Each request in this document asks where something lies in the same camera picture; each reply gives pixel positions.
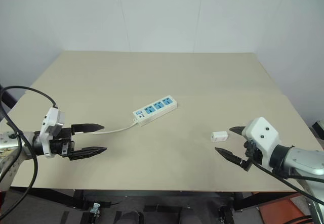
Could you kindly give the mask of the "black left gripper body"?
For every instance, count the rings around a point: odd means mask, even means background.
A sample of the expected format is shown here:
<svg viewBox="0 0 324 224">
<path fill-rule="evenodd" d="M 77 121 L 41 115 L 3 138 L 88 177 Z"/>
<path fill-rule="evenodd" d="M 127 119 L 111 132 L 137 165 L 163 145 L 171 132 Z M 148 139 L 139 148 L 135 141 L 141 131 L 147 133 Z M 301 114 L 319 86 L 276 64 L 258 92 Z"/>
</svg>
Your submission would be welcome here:
<svg viewBox="0 0 324 224">
<path fill-rule="evenodd" d="M 74 152 L 74 141 L 72 136 L 74 131 L 72 127 L 62 128 L 56 136 L 50 140 L 50 150 L 54 155 L 72 158 Z"/>
</svg>

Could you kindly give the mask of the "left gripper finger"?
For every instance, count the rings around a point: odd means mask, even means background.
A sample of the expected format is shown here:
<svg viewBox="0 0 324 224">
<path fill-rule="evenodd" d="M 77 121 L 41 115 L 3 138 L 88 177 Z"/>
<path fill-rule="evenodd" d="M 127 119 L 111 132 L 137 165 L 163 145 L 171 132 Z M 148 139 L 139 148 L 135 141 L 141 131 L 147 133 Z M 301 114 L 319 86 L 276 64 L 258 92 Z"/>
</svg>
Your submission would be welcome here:
<svg viewBox="0 0 324 224">
<path fill-rule="evenodd" d="M 104 152 L 106 150 L 107 150 L 106 147 L 86 147 L 86 148 L 82 148 L 80 150 L 71 151 L 68 154 L 68 158 L 70 161 L 90 158 L 95 155 L 101 154 L 102 152 Z"/>
<path fill-rule="evenodd" d="M 104 129 L 104 126 L 94 123 L 72 124 L 71 133 L 92 133 Z"/>
</svg>

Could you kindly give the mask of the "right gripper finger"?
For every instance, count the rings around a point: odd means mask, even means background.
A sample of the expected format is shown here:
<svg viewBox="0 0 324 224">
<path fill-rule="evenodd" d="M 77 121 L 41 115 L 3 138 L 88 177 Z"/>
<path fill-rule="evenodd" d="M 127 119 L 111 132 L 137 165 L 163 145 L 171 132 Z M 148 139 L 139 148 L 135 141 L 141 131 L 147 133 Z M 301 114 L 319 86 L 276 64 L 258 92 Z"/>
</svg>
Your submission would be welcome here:
<svg viewBox="0 0 324 224">
<path fill-rule="evenodd" d="M 245 137 L 246 136 L 245 128 L 246 128 L 245 126 L 234 126 L 234 127 L 231 127 L 229 130 L 233 133 L 236 133 L 240 136 Z"/>
<path fill-rule="evenodd" d="M 224 157 L 227 161 L 234 163 L 235 165 L 238 165 L 242 168 L 242 159 L 236 155 L 234 155 L 232 152 L 223 149 L 223 148 L 218 148 L 215 147 L 215 150 L 222 156 Z"/>
</svg>

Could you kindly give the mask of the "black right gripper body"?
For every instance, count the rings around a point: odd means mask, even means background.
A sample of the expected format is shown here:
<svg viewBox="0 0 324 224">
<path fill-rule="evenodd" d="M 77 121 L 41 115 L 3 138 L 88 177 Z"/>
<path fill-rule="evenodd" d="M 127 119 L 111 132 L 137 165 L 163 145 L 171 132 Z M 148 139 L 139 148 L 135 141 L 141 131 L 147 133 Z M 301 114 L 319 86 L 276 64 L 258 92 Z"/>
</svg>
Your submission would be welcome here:
<svg viewBox="0 0 324 224">
<path fill-rule="evenodd" d="M 262 164 L 263 154 L 253 141 L 246 141 L 244 147 L 246 148 L 245 156 L 247 160 L 241 162 L 241 167 L 245 171 L 249 171 L 253 163 Z"/>
</svg>

